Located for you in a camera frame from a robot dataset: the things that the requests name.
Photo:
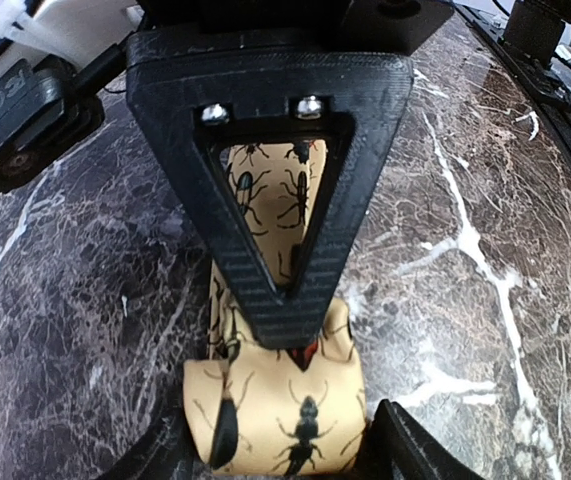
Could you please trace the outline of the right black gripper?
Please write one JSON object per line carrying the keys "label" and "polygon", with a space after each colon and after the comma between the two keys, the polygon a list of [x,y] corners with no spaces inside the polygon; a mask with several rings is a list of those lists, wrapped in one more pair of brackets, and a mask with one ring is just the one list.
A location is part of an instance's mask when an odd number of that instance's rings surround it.
{"label": "right black gripper", "polygon": [[453,15],[451,1],[140,1],[155,27],[206,34],[295,28],[343,51],[410,55]]}

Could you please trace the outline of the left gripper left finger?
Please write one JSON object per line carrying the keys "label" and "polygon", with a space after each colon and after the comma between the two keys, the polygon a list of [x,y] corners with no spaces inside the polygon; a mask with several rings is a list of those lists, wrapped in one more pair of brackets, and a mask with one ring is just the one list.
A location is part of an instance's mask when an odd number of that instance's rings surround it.
{"label": "left gripper left finger", "polygon": [[98,480],[190,480],[196,449],[182,407],[163,412]]}

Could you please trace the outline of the yellow beetle-pattern tie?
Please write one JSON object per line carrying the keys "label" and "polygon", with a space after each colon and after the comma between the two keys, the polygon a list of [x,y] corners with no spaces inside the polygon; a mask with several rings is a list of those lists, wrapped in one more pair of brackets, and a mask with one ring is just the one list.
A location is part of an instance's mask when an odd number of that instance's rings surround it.
{"label": "yellow beetle-pattern tie", "polygon": [[[277,285],[294,279],[328,148],[323,140],[234,146],[229,186]],[[333,299],[309,345],[261,347],[218,269],[210,277],[209,356],[184,366],[186,420],[220,475],[319,475],[351,469],[368,427],[348,305]]]}

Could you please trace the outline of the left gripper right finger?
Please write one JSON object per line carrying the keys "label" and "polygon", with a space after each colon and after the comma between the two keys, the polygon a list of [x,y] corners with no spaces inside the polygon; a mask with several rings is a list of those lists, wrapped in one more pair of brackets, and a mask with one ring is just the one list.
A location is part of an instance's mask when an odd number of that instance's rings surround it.
{"label": "left gripper right finger", "polygon": [[399,403],[383,400],[357,456],[358,479],[482,480]]}

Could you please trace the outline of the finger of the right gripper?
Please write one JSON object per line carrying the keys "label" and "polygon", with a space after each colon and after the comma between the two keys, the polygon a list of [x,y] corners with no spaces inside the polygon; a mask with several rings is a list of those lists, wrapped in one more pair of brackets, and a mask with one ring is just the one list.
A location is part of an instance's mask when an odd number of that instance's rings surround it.
{"label": "finger of the right gripper", "polygon": [[302,29],[158,29],[127,103],[268,349],[319,333],[411,92],[409,58]]}

